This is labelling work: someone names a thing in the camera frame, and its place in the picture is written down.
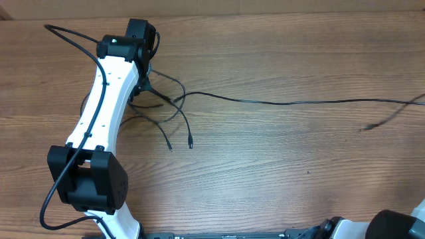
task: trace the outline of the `wire connector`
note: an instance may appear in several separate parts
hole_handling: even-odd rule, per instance
[[[189,144],[189,149],[193,149],[193,138],[191,133],[189,133],[189,136],[187,138],[187,143]]]
[[[364,131],[372,130],[380,125],[381,125],[380,123],[371,123],[368,126],[364,127],[363,130]]]

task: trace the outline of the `wire end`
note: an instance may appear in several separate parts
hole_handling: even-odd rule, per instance
[[[173,103],[177,103],[177,102],[179,102],[182,98],[183,98],[182,96],[179,96],[179,97],[175,98],[175,99],[173,100]]]
[[[379,123],[371,123],[370,125],[363,128],[364,131],[372,130],[379,126]]]
[[[189,134],[187,138],[187,143],[189,144],[189,149],[193,149],[193,138],[191,133]]]
[[[167,136],[165,136],[165,140],[166,140],[166,142],[167,142],[168,149],[169,149],[171,152],[173,152],[173,148],[172,148],[171,143],[170,143],[170,141],[168,140]]]

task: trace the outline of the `black cable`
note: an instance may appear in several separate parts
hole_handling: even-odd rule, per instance
[[[135,104],[130,103],[133,107],[135,108],[139,108],[139,109],[151,109],[151,108],[159,108],[159,107],[163,107],[163,104],[155,104],[153,106],[137,106]]]
[[[93,39],[93,38],[91,38],[91,37],[89,37],[89,36],[86,36],[86,35],[84,35],[84,34],[81,34],[81,33],[77,33],[76,31],[73,31],[73,30],[69,30],[69,29],[65,29],[65,28],[62,28],[62,27],[57,27],[57,26],[53,26],[53,25],[49,25],[49,24],[47,24],[47,25],[45,25],[44,26],[47,30],[49,30],[50,32],[52,32],[53,34],[55,34],[56,36],[58,36],[58,37],[60,37],[58,34],[60,34],[60,33],[58,33],[58,32],[54,32],[54,31],[52,31],[53,29],[56,29],[56,30],[60,30],[60,31],[64,31],[64,32],[66,32],[66,33],[71,33],[71,34],[74,34],[74,35],[77,35],[77,36],[79,36],[79,37],[82,37],[82,38],[85,38],[85,39],[87,39],[87,40],[90,40],[90,41],[92,41],[92,42],[94,42],[94,43],[96,43],[96,44],[98,44],[99,43],[99,41],[98,40],[96,40],[96,39]]]
[[[90,95],[90,92],[88,92],[86,94],[86,96],[84,97],[84,99],[82,99],[81,106],[80,106],[80,118],[82,116],[82,108],[84,107],[84,102],[86,102],[86,100],[87,100],[87,98],[88,98],[89,95]]]
[[[305,234],[307,233],[307,232],[309,232],[309,231],[316,231],[316,230],[319,230],[320,229],[320,226],[312,226],[311,228],[308,228],[307,230],[305,230],[303,233],[301,233],[301,235],[299,235],[299,236],[297,236],[296,238],[294,238],[294,239],[302,239],[304,236],[305,236]]]
[[[164,132],[164,130],[162,129],[162,127],[159,125],[159,123],[158,122],[156,122],[155,120],[153,120],[153,119],[151,119],[151,118],[149,118],[149,117],[147,117],[147,116],[145,116],[143,113],[141,113],[140,111],[138,111],[134,106],[132,106],[131,104],[128,104],[129,105],[129,107],[134,111],[134,112],[136,112],[137,114],[139,114],[139,116],[141,117],[141,118],[144,118],[144,119],[146,119],[147,121],[149,121],[149,122],[151,122],[151,123],[154,123],[158,128],[159,128],[159,130],[161,130],[161,133],[162,133],[162,135],[164,135],[164,138],[165,138],[165,141],[167,142],[167,145],[168,145],[168,149],[170,150],[170,151],[173,151],[173,148],[172,148],[172,146],[171,146],[171,144],[170,144],[170,141],[168,140],[168,137],[167,137],[167,135],[165,134],[165,132]],[[124,122],[122,122],[121,123],[121,125],[122,124],[124,124],[125,122],[127,122],[127,121],[129,121],[129,120],[131,120],[131,119],[133,119],[133,118],[136,118],[136,117],[132,117],[132,118],[129,118],[129,119],[127,119],[127,120],[125,120]]]
[[[154,72],[154,73],[156,73],[156,74],[158,74],[158,75],[160,75],[160,76],[163,76],[163,77],[165,77],[165,78],[167,78],[169,80],[172,80],[172,81],[178,83],[181,86],[181,89],[183,90],[183,97],[181,98],[182,101],[181,101],[180,106],[177,109],[177,111],[170,118],[165,119],[165,120],[162,120],[162,121],[157,121],[157,123],[167,123],[168,121],[174,119],[174,117],[181,111],[181,109],[183,109],[183,105],[185,104],[185,99],[186,99],[186,88],[185,88],[185,86],[180,81],[178,81],[178,79],[174,79],[173,77],[168,76],[168,75],[163,74],[163,73],[160,73],[160,72],[158,72],[158,71],[156,71],[154,69],[152,69],[151,71]]]
[[[144,118],[144,117],[141,117],[141,116],[132,116],[132,117],[130,117],[130,118],[128,118],[128,119],[126,119],[126,120],[124,120],[123,122],[121,122],[121,123],[120,123],[120,127],[121,127],[123,124],[125,124],[125,123],[127,123],[128,121],[130,121],[130,120],[132,120],[132,119],[135,119],[135,118]]]
[[[114,236],[112,235],[110,229],[108,228],[108,226],[106,225],[106,223],[103,221],[103,219],[99,216],[83,216],[81,218],[78,218],[76,220],[64,223],[62,225],[59,226],[49,226],[48,224],[46,224],[46,222],[44,221],[44,214],[46,213],[46,209],[48,206],[48,203],[50,202],[55,190],[57,189],[59,183],[61,182],[62,178],[64,177],[65,173],[74,166],[75,160],[78,156],[78,154],[81,152],[84,144],[86,143],[87,139],[91,136],[90,132],[92,131],[93,125],[96,121],[96,118],[98,117],[100,108],[102,107],[102,103],[104,101],[105,98],[105,93],[106,93],[106,86],[108,85],[108,83],[106,82],[106,74],[105,74],[105,70],[103,69],[102,65],[100,64],[100,62],[98,61],[98,59],[93,56],[90,52],[88,52],[85,48],[83,48],[82,46],[80,46],[79,44],[75,43],[74,41],[68,39],[67,37],[65,37],[64,35],[58,33],[57,31],[55,31],[55,29],[60,30],[60,31],[65,31],[68,33],[72,33],[75,35],[78,35],[79,37],[84,37],[85,39],[88,40],[92,40],[94,42],[96,42],[96,40],[87,37],[85,35],[82,35],[80,33],[76,33],[74,31],[68,30],[68,29],[63,29],[61,27],[55,27],[52,25],[45,25],[44,26],[47,30],[49,30],[50,32],[52,32],[53,34],[55,34],[56,36],[60,37],[61,39],[65,40],[66,42],[70,43],[72,46],[75,46],[78,50],[81,50],[84,54],[86,54],[87,56],[89,56],[99,67],[100,72],[102,73],[102,93],[100,94],[100,99],[99,99],[99,103],[96,107],[96,110],[94,111],[93,114],[93,118],[90,121],[90,124],[87,127],[87,131],[86,133],[84,133],[84,136],[82,138],[82,141],[80,143],[80,145],[78,146],[77,150],[75,151],[74,155],[71,157],[70,161],[66,164],[65,168],[62,170],[62,172],[60,173],[59,177],[56,179],[56,181],[53,183],[52,188],[49,190],[46,199],[44,200],[42,207],[40,209],[40,224],[43,228],[46,228],[48,230],[59,230],[62,228],[66,228],[68,226],[77,224],[79,222],[82,222],[83,220],[97,220],[97,223],[100,222],[100,224],[104,227],[106,234],[110,237],[110,238],[114,238]]]
[[[417,97],[415,97],[415,98],[413,98],[411,101],[409,101],[409,102],[415,102],[416,100],[418,100],[418,99],[420,99],[420,98],[422,98],[422,97],[424,97],[425,96],[425,94],[421,94],[421,95],[419,95],[419,96],[417,96]],[[382,120],[381,122],[379,122],[379,123],[371,123],[371,124],[369,124],[368,126],[366,126],[363,130],[372,130],[372,129],[374,129],[374,128],[376,128],[376,127],[379,127],[379,126],[381,126],[381,125],[383,125],[383,124],[385,124],[385,123],[388,123],[390,120],[392,120],[392,119],[394,119],[402,110],[404,110],[406,107],[408,106],[408,104],[405,104],[405,105],[403,105],[402,107],[400,107],[400,109],[398,109],[397,111],[395,111],[394,113],[392,113],[390,116],[388,116],[386,119],[384,119],[384,120]]]
[[[153,49],[151,53],[151,59],[155,56],[155,54],[157,54],[159,41],[161,40],[161,35],[158,32],[156,32],[156,35],[157,35],[157,45],[155,46],[155,48]]]
[[[303,100],[303,101],[295,101],[295,102],[264,102],[260,100],[238,100],[233,98],[228,98],[224,96],[218,96],[215,94],[205,93],[205,92],[189,92],[185,95],[179,96],[174,102],[178,102],[185,96],[190,96],[193,94],[202,94],[204,96],[211,96],[223,100],[230,100],[233,102],[244,102],[244,103],[254,103],[254,104],[270,104],[275,106],[290,106],[295,104],[334,104],[334,103],[347,103],[347,102],[388,102],[388,103],[397,103],[397,104],[412,104],[412,105],[418,105],[418,106],[425,106],[425,102],[407,102],[403,100],[388,100],[388,99],[346,99],[346,100],[319,100],[319,101],[312,101],[312,100]]]
[[[150,92],[152,94],[155,94],[156,96],[159,96],[161,99],[165,100],[166,102],[168,102],[169,104],[171,104],[172,106],[174,106],[174,108],[176,108],[180,112],[180,114],[185,118],[186,126],[187,126],[187,131],[189,133],[189,135],[187,137],[187,143],[189,144],[189,149],[193,149],[193,138],[192,138],[192,133],[191,133],[191,127],[189,126],[189,122],[187,121],[187,118],[186,118],[185,113],[183,113],[183,111],[181,110],[181,108],[179,108],[178,106],[176,106],[174,104],[174,102],[172,102],[170,100],[170,98],[168,98],[167,96],[164,96],[163,94],[159,93],[158,91],[156,91],[153,88],[152,88],[152,90],[150,90]]]

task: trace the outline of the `wooden table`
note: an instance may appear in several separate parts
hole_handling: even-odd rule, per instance
[[[341,13],[148,18],[161,33],[153,67],[188,91],[285,102],[342,98],[410,100],[425,91],[425,14]],[[43,28],[101,39],[122,19],[0,22],[0,237],[80,238],[93,222],[51,232],[39,210],[52,186],[51,145],[64,145],[94,79],[94,63]],[[92,52],[93,43],[76,39]],[[178,85],[152,76],[177,97]],[[161,102],[148,93],[137,104]],[[161,132],[142,119],[118,136],[129,175],[127,203],[148,232],[259,232],[410,213],[425,196],[425,107],[359,131],[398,109],[389,103],[265,106],[188,96],[194,137],[181,116]],[[145,110],[166,118],[173,108]],[[57,195],[49,224],[77,218]]]

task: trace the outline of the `white robot part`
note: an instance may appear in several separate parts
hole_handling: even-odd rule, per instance
[[[99,216],[108,225],[112,235],[117,239],[138,239],[140,233],[140,223],[136,221],[128,210],[127,204],[115,211],[114,215],[108,215],[105,212],[88,210],[85,212],[87,216]],[[106,234],[105,228],[99,223],[100,230],[107,239],[111,239]]]
[[[419,204],[419,206],[413,209],[412,214],[410,215],[425,222],[425,199]]]
[[[139,80],[135,62],[126,62],[122,57],[107,56],[99,59],[106,73],[106,94],[99,115],[83,149],[94,150],[96,146],[116,155],[116,139],[127,100]],[[94,115],[102,92],[102,74],[98,68],[92,91],[88,97],[84,113],[66,143],[78,147]]]
[[[368,222],[341,220],[333,230],[331,239],[365,239]]]

